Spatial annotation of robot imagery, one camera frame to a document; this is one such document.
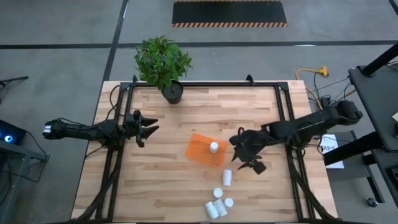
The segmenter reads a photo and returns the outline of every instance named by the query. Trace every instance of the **blue light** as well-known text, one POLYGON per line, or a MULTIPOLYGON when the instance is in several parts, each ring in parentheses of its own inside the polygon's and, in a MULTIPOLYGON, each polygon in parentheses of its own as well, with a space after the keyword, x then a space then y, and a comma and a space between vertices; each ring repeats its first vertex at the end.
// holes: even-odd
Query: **blue light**
POLYGON ((10 143, 12 141, 12 136, 6 136, 4 137, 4 140, 6 143, 10 143))

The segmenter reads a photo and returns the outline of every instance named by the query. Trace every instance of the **wooden table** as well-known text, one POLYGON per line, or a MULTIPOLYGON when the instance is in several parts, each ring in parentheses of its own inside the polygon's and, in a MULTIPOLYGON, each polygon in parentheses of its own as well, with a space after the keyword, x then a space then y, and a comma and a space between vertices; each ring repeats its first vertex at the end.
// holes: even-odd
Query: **wooden table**
MULTIPOLYGON (((111 108, 110 91, 119 83, 104 83, 96 123, 105 119, 111 108)), ((288 83, 295 117, 309 114, 303 81, 288 83)), ((161 93, 151 87, 135 87, 133 95, 131 113, 139 109, 145 117, 159 119, 156 125, 160 128, 146 141, 145 148, 139 148, 135 138, 126 142, 114 222, 209 222, 204 205, 215 200, 212 191, 217 187, 224 190, 223 198, 233 198, 234 207, 228 210, 227 216, 213 222, 297 221, 284 146, 269 146, 261 152, 267 166, 261 175, 252 169, 237 171, 242 163, 231 162, 231 144, 219 169, 185 157, 193 133, 228 141, 239 127, 259 129, 262 124, 278 121, 273 88, 188 87, 177 105, 168 104, 161 93), (233 171, 230 187, 223 187, 223 169, 233 171)), ((288 118, 285 101, 284 111, 288 118)), ((99 146, 91 142, 87 153, 99 146)), ((102 149, 86 159, 72 218, 78 217, 98 193, 105 157, 106 150, 102 149)), ((307 148, 304 160, 311 190, 336 217, 325 165, 315 146, 307 148)), ((306 211, 302 192, 300 198, 306 211)))

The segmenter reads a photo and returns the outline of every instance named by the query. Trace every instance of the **black plant pot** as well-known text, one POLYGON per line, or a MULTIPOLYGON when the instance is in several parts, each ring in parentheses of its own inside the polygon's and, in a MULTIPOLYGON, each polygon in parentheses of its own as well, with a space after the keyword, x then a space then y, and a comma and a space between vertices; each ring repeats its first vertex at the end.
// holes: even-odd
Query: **black plant pot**
POLYGON ((184 89, 180 82, 172 80, 171 87, 164 87, 162 89, 162 95, 170 104, 177 104, 181 101, 182 93, 184 89))

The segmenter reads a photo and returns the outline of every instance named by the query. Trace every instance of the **yellow striped border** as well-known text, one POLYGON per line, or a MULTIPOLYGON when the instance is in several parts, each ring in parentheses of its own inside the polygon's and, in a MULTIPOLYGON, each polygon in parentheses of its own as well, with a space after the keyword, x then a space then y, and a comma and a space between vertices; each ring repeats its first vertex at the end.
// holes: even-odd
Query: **yellow striped border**
POLYGON ((186 22, 172 24, 173 28, 220 28, 220 27, 239 27, 239 28, 285 28, 285 22, 186 22))
POLYGON ((178 2, 280 2, 280 0, 175 0, 174 3, 178 2))

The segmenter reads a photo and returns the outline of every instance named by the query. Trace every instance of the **orange container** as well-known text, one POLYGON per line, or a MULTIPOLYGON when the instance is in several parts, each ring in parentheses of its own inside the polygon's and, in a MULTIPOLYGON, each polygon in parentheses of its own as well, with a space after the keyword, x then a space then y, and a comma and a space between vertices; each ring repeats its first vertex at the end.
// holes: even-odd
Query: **orange container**
POLYGON ((192 134, 185 156, 190 160, 198 161, 204 165, 220 167, 224 163, 226 146, 227 142, 208 138, 200 134, 192 134), (218 143, 216 153, 210 152, 210 144, 212 142, 218 143))

